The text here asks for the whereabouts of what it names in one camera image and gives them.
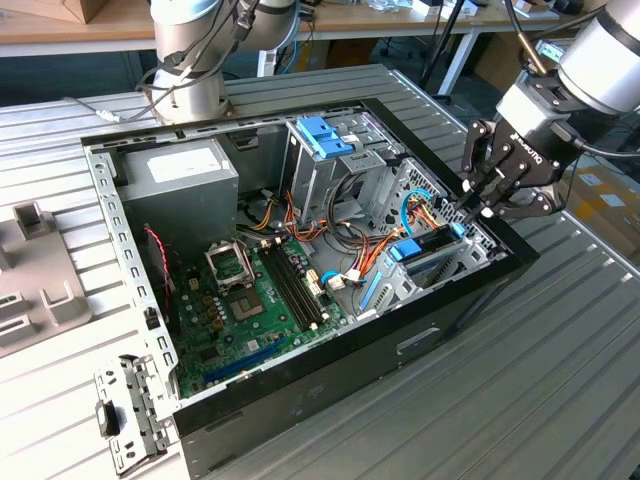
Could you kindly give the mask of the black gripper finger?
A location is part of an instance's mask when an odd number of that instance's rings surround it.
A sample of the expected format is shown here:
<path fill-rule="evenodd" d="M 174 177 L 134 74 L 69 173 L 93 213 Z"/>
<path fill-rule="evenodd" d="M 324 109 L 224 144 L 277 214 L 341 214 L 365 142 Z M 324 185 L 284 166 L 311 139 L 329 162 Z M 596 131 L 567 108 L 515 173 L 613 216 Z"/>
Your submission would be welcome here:
<path fill-rule="evenodd" d="M 459 209 L 467 212 L 464 223 L 476 218 L 517 219 L 548 216 L 560 210 L 557 184 L 523 186 L 524 171 L 509 177 L 492 171 L 482 180 L 471 177 L 462 182 Z"/>
<path fill-rule="evenodd" d="M 455 206 L 467 212 L 466 218 L 475 218 L 485 206 L 485 190 L 505 160 L 505 145 L 494 145 L 497 130 L 496 122 L 473 122 L 469 127 L 461 162 L 463 194 Z"/>

